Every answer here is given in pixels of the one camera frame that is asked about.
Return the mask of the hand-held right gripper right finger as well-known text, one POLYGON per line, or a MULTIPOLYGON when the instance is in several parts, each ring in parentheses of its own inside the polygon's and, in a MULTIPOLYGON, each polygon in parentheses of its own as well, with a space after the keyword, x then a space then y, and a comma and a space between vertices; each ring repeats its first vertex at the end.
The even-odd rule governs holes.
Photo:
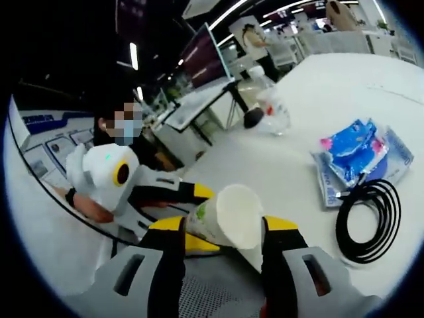
POLYGON ((264 216, 262 232, 262 317, 363 317, 364 297, 348 270, 308 246, 295 223, 264 216))

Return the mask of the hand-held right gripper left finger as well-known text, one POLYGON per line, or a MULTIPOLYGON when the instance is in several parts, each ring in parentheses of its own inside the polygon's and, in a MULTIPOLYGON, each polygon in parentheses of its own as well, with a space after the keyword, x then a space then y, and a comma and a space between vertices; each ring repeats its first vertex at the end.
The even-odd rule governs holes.
POLYGON ((95 317, 177 317, 185 276, 184 217, 162 219, 95 274, 95 317))

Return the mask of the person's left hand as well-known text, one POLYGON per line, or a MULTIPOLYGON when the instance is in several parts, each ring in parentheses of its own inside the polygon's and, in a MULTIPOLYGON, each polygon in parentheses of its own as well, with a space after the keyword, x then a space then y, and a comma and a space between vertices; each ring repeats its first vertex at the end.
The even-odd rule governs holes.
POLYGON ((114 221, 114 216, 111 212, 88 197, 76 193, 73 201, 77 211, 96 223, 111 223, 114 221))

